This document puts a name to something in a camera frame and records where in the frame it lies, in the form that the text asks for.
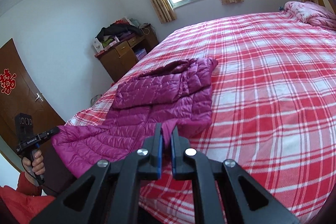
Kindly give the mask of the person's left hand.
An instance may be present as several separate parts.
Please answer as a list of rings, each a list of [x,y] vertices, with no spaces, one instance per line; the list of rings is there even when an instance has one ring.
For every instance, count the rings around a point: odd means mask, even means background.
[[[45,174],[45,165],[44,165],[44,158],[42,155],[41,150],[37,149],[33,155],[33,159],[30,160],[25,156],[22,158],[22,163],[24,169],[28,172],[32,170],[36,175],[44,175]]]

